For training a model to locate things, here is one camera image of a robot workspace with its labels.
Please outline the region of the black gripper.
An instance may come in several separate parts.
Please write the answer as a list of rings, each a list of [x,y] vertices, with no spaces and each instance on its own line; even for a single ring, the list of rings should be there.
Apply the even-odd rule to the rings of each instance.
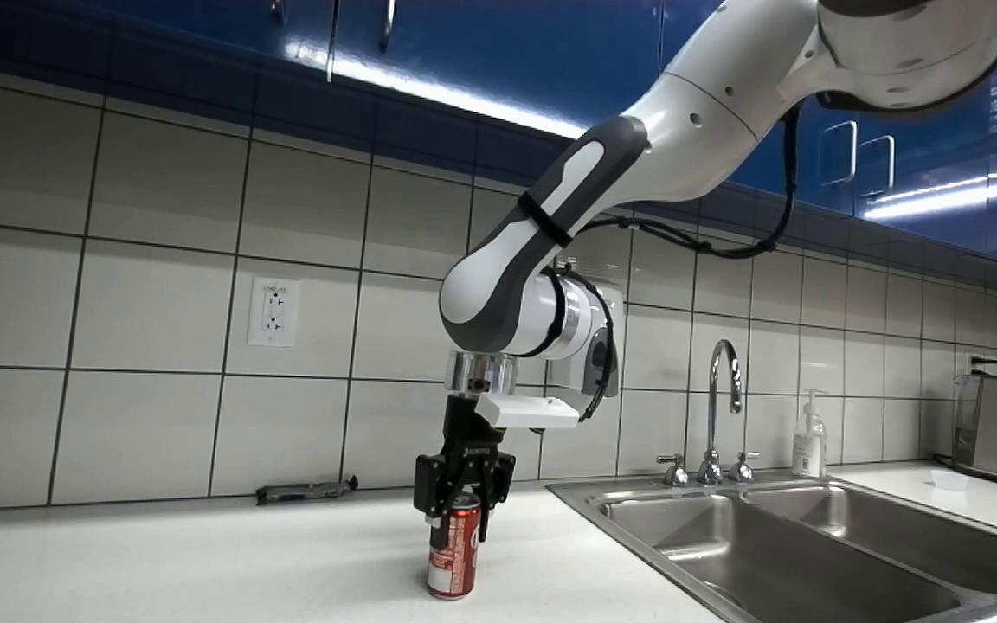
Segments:
[[[480,504],[477,540],[489,540],[489,515],[510,495],[516,458],[497,451],[501,434],[477,417],[475,397],[449,395],[443,447],[415,458],[411,504],[426,511],[429,550],[449,545],[449,504],[469,493]]]

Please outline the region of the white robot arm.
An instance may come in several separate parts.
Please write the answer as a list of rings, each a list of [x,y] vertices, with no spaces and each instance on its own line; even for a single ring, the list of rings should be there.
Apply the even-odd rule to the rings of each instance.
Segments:
[[[449,265],[441,322],[480,363],[607,344],[607,299],[552,257],[609,208],[711,195],[807,97],[924,111],[992,63],[997,0],[723,0],[642,97],[577,136]]]

